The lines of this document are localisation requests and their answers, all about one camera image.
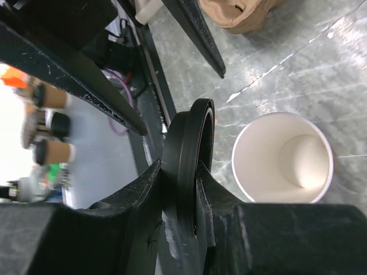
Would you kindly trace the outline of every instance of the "gray tabletop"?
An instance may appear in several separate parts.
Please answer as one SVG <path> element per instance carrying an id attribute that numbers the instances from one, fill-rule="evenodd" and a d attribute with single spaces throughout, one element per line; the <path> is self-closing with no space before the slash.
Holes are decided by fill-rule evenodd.
<path id="1" fill-rule="evenodd" d="M 150 23 L 177 111 L 216 105 L 213 175 L 246 200 L 231 169 L 237 135 L 269 112 L 298 113 L 329 139 L 338 168 L 322 202 L 367 214 L 367 2 L 286 0 L 265 28 L 231 35 L 206 21 L 227 66 L 221 80 L 163 8 Z"/>

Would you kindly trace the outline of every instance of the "orange object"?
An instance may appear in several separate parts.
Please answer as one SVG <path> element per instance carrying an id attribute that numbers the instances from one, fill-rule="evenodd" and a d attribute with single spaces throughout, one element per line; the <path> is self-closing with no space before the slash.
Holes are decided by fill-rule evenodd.
<path id="1" fill-rule="evenodd" d="M 14 67 L 9 67 L 8 70 L 1 76 L 1 80 L 6 86 L 14 88 L 27 88 L 28 75 Z"/>

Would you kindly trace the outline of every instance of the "cup rim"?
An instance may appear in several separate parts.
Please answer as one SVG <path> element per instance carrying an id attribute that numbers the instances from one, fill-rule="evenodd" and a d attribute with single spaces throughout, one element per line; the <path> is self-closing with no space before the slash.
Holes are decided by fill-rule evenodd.
<path id="1" fill-rule="evenodd" d="M 320 192 L 320 194 L 313 199 L 311 202 L 308 203 L 316 203 L 318 202 L 326 193 L 326 191 L 329 189 L 330 184 L 331 184 L 331 180 L 333 178 L 333 173 L 334 173 L 334 155 L 333 155 L 333 150 L 331 149 L 330 143 L 327 140 L 326 136 L 323 134 L 323 132 L 311 121 L 309 121 L 308 119 L 305 119 L 303 116 L 297 115 L 296 113 L 289 113 L 289 112 L 273 112 L 273 113 L 266 113 L 265 115 L 261 115 L 259 117 L 257 117 L 256 119 L 252 120 L 249 124 L 247 124 L 239 133 L 239 135 L 236 138 L 235 144 L 233 145 L 233 149 L 232 149 L 232 157 L 231 157 L 231 163 L 232 163 L 232 172 L 233 175 L 235 176 L 235 180 L 237 185 L 239 186 L 240 190 L 245 194 L 245 196 L 251 201 L 251 202 L 256 202 L 244 189 L 244 187 L 241 185 L 237 174 L 236 174 L 236 169 L 235 169 L 235 162 L 234 162 L 234 158 L 235 158 L 235 150 L 237 148 L 237 144 L 240 140 L 240 138 L 242 137 L 242 135 L 244 134 L 244 132 L 248 129 L 248 127 L 251 124 L 254 124 L 255 122 L 257 122 L 258 120 L 266 117 L 266 116 L 276 116 L 276 115 L 288 115 L 288 116 L 294 116 L 297 117 L 301 120 L 303 120 L 304 122 L 306 122 L 309 126 L 312 127 L 313 130 L 316 131 L 316 133 L 319 135 L 319 137 L 322 140 L 322 143 L 324 144 L 326 151 L 327 151 L 327 155 L 329 156 L 329 170 L 328 170 L 328 174 L 327 174 L 327 178 L 325 181 L 325 184 L 323 185 L 323 188 Z"/>

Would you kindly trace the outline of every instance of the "green object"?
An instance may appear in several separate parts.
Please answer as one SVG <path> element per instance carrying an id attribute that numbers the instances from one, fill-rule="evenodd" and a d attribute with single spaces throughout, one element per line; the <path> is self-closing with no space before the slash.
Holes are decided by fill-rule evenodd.
<path id="1" fill-rule="evenodd" d="M 60 164 L 50 164 L 49 167 L 50 170 L 48 172 L 48 180 L 52 182 L 60 172 L 61 168 Z"/>

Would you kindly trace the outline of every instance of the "white cup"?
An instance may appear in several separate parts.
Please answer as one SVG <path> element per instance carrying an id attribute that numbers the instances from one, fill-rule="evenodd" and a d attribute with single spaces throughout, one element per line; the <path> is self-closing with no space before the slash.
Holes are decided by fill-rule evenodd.
<path id="1" fill-rule="evenodd" d="M 269 113 L 237 137 L 232 170 L 253 202 L 314 203 L 330 186 L 333 152 L 312 122 L 294 113 Z"/>

